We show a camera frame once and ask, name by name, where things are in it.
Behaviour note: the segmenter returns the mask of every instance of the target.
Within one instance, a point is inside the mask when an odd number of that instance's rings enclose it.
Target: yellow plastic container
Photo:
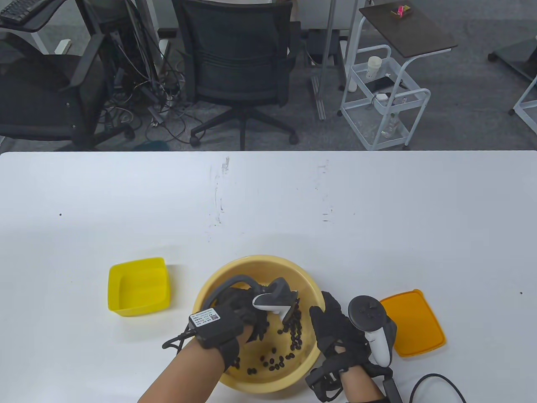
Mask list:
[[[161,257],[116,264],[108,276],[108,309],[139,316],[170,306],[170,276]]]
[[[317,349],[315,333],[311,326],[309,308],[318,305],[324,310],[324,298],[321,290],[313,279],[293,262],[275,256],[250,256],[228,263],[217,271],[203,286],[194,304],[193,312],[201,310],[203,302],[219,285],[237,275],[252,277],[261,285],[268,285],[278,277],[283,277],[291,290],[299,292],[300,311],[302,312],[302,349],[293,351],[294,359],[285,360],[285,367],[278,371],[269,371],[263,367],[261,356],[265,360],[274,358],[276,362],[280,355],[285,357],[291,350],[290,333],[278,334],[282,328],[279,317],[268,313],[270,323],[263,341],[253,341],[244,345],[240,354],[240,368],[231,367],[220,378],[223,384],[246,393],[270,393],[285,389],[298,382],[317,361],[321,353]],[[256,368],[255,375],[248,375],[248,368]]]
[[[395,351],[414,357],[446,344],[446,336],[420,290],[388,297],[381,301],[388,316],[397,324]]]

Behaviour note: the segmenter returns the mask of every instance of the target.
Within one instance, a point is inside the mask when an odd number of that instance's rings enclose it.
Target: dark tabletop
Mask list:
[[[412,13],[399,19],[391,14],[391,10],[401,5],[411,7]],[[360,9],[360,12],[403,57],[443,51],[457,46],[451,35],[442,32],[410,1],[365,7]]]
[[[24,25],[5,24],[0,19],[0,28],[6,28],[21,32],[36,32],[43,28],[45,24],[52,18],[54,13],[66,0],[53,0],[43,7],[33,18],[30,18]]]

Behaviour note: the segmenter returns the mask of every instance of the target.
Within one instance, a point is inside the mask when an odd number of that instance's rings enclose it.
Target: yellow bowl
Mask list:
[[[170,276],[161,257],[116,264],[108,276],[108,309],[138,316],[170,306]]]
[[[320,351],[317,349],[315,333],[309,318],[309,308],[318,305],[324,310],[324,299],[321,290],[313,279],[303,269],[293,262],[275,256],[250,256],[228,263],[205,283],[194,305],[194,312],[201,310],[205,299],[224,281],[237,276],[247,275],[261,285],[268,285],[278,277],[283,277],[291,290],[299,292],[300,310],[302,312],[302,349],[292,351],[295,358],[285,359],[291,350],[290,333],[278,334],[282,328],[279,317],[268,313],[270,323],[263,341],[247,343],[241,349],[240,368],[231,367],[220,378],[220,382],[233,389],[246,393],[270,393],[285,389],[299,381],[313,367]],[[279,362],[279,356],[284,357],[285,367],[269,371],[263,366],[260,357],[265,361],[274,358]],[[256,368],[255,375],[248,375],[248,368]]]

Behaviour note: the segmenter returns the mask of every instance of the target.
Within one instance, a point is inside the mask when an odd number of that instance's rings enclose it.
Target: chair base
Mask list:
[[[289,133],[289,144],[295,145],[299,143],[299,138],[296,135],[295,129],[289,125],[286,125],[279,120],[276,120],[269,115],[266,115],[262,112],[259,112],[254,108],[238,108],[232,107],[229,111],[226,111],[217,117],[208,120],[207,122],[195,127],[190,130],[190,145],[192,147],[199,147],[200,139],[196,136],[197,133],[204,132],[207,129],[210,129],[214,126],[221,125],[227,121],[238,119],[240,124],[241,131],[241,151],[244,151],[246,144],[246,121],[248,119],[258,120],[260,122],[266,123],[268,125],[277,127],[278,129],[283,130],[284,132]]]

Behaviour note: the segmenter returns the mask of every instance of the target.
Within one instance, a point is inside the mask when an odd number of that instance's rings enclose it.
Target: chair armrest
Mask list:
[[[76,66],[75,72],[71,77],[71,82],[69,83],[69,86],[64,88],[64,90],[79,87],[80,85],[82,85],[82,83],[86,79],[86,76],[88,75],[93,61],[97,57],[97,54],[99,53],[99,50],[103,45],[104,39],[105,36],[103,34],[95,34],[91,37],[90,42],[88,43],[88,46],[86,46],[86,50],[80,58],[80,61]]]

